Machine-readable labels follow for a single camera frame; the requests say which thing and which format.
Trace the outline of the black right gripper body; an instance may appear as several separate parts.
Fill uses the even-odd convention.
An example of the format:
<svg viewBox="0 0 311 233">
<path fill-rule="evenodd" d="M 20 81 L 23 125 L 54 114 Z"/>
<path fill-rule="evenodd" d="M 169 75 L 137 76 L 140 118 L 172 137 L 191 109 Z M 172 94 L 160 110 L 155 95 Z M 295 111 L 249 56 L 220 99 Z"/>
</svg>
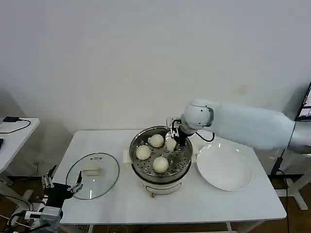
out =
<svg viewBox="0 0 311 233">
<path fill-rule="evenodd" d="M 178 132 L 179 132 L 179 137 L 184 136 L 184 137 L 188 138 L 195 133 L 195 130 L 193 130 L 189 127 L 180 125 L 178 128 Z"/>
</svg>

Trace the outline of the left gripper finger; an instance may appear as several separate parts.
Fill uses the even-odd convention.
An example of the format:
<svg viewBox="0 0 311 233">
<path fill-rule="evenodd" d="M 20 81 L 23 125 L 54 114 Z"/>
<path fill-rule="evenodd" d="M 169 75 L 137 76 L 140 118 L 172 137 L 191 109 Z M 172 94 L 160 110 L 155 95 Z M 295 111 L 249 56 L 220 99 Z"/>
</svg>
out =
<svg viewBox="0 0 311 233">
<path fill-rule="evenodd" d="M 57 165 L 54 165 L 46 175 L 42 176 L 41 182 L 43 188 L 54 188 L 54 184 L 52 182 L 53 174 L 55 169 L 57 168 Z"/>
<path fill-rule="evenodd" d="M 82 184 L 82 172 L 80 171 L 76 183 L 74 185 L 70 186 L 67 189 L 67 191 L 69 191 L 69 192 L 78 192 L 79 190 L 82 189 L 82 187 L 83 187 L 83 184 Z"/>
</svg>

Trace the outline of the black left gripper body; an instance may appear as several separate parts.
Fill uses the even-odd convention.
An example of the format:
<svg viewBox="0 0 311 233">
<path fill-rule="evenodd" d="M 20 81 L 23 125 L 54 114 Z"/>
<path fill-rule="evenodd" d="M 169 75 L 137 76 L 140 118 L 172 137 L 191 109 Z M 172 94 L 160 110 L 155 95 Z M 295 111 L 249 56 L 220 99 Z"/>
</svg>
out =
<svg viewBox="0 0 311 233">
<path fill-rule="evenodd" d="M 68 191 L 70 185 L 53 183 L 54 187 L 45 188 L 45 195 L 48 197 L 46 205 L 50 207 L 62 207 L 65 200 L 71 199 L 73 193 Z"/>
</svg>

